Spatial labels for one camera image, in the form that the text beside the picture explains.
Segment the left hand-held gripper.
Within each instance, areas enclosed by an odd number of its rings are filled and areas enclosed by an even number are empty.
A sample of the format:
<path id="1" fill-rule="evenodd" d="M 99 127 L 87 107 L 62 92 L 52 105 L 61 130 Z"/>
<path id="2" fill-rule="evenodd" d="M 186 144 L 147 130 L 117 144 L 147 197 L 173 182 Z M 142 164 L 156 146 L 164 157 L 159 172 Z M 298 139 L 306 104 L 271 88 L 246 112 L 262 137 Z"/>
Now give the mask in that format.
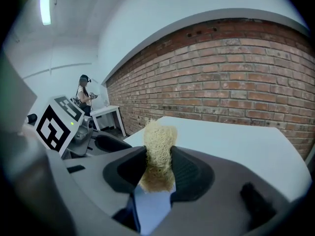
<path id="1" fill-rule="evenodd" d="M 67 153 L 92 157 L 132 147 L 108 132 L 94 130 L 93 119 L 64 95 L 49 98 L 35 132 L 42 144 L 61 158 Z"/>

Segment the big blue plate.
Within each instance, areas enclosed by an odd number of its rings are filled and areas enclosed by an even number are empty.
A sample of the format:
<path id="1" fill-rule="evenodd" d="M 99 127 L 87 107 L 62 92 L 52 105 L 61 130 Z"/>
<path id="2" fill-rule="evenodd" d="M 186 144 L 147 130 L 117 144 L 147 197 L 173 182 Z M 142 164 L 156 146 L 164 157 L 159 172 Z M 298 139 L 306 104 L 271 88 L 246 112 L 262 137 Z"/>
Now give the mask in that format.
<path id="1" fill-rule="evenodd" d="M 175 185 L 171 191 L 160 192 L 145 192 L 138 185 L 127 206 L 112 218 L 141 236 L 148 236 L 170 212 L 170 196 L 175 191 Z"/>

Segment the beige noodle clump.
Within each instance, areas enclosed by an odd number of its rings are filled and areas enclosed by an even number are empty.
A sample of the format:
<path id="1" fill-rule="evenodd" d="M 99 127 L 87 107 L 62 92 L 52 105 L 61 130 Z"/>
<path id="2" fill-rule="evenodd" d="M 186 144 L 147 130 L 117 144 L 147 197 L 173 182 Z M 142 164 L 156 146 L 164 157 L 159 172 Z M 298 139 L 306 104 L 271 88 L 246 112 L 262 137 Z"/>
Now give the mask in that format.
<path id="1" fill-rule="evenodd" d="M 158 120 L 150 120 L 144 128 L 146 147 L 146 170 L 139 181 L 147 193 L 170 192 L 175 183 L 172 171 L 171 148 L 177 140 L 175 126 L 162 125 Z"/>

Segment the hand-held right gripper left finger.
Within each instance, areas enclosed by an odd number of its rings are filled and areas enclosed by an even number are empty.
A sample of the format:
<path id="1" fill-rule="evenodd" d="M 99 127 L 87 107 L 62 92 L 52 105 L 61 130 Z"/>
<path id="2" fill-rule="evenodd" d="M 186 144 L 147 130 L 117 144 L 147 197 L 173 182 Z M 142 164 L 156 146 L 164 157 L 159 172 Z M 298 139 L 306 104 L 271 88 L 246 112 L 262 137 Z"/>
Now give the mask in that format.
<path id="1" fill-rule="evenodd" d="M 127 207 L 146 169 L 146 147 L 68 159 L 67 168 L 81 165 L 71 177 L 85 195 L 105 214 L 113 217 Z"/>

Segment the small white side table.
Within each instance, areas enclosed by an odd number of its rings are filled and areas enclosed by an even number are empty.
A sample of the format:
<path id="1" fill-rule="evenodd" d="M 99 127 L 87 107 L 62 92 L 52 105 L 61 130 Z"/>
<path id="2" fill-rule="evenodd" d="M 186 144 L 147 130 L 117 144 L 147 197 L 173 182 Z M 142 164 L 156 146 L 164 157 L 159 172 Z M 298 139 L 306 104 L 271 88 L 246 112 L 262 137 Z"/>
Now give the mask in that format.
<path id="1" fill-rule="evenodd" d="M 96 129 L 98 131 L 101 130 L 99 125 L 98 125 L 98 122 L 97 122 L 97 117 L 103 116 L 103 115 L 107 115 L 107 114 L 113 113 L 113 112 L 116 113 L 117 119 L 119 121 L 120 129 L 122 131 L 122 134 L 123 134 L 124 137 L 126 137 L 125 128 L 124 128 L 124 125 L 123 125 L 123 122 L 122 122 L 122 119 L 121 119 L 121 115 L 120 115 L 120 111 L 119 111 L 119 106 L 112 106 L 112 105 L 110 105 L 108 107 L 103 107 L 103 108 L 100 108 L 98 110 L 91 111 L 91 117 L 93 118 L 93 121 L 95 123 Z"/>

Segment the white square table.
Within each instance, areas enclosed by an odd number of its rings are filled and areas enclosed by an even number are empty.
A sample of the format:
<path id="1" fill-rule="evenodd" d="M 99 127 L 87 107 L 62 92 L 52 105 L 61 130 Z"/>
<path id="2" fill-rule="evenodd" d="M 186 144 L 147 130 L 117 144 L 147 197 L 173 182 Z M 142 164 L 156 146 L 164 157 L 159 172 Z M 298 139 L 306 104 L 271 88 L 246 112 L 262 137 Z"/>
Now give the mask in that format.
<path id="1" fill-rule="evenodd" d="M 240 163 L 281 191 L 290 201 L 311 185 L 307 166 L 276 128 L 162 117 L 177 128 L 176 144 Z"/>

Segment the ceiling tube light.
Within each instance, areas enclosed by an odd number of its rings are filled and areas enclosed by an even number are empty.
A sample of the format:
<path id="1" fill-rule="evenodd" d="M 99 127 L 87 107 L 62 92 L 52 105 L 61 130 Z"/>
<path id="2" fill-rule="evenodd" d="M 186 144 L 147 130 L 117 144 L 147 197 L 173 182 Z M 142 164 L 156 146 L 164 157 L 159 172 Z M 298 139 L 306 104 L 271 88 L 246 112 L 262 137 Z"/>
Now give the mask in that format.
<path id="1" fill-rule="evenodd" d="M 40 15 L 44 26 L 51 24 L 50 0 L 39 0 Z"/>

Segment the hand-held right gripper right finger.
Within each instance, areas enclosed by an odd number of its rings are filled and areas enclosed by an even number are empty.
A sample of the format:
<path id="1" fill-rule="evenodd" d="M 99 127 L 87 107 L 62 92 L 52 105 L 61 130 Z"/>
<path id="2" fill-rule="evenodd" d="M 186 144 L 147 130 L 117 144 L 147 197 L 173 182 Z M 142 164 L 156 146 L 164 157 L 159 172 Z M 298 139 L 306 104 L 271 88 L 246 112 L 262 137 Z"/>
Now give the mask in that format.
<path id="1" fill-rule="evenodd" d="M 181 147 L 171 154 L 176 190 L 157 236 L 268 236 L 291 208 L 239 163 Z"/>

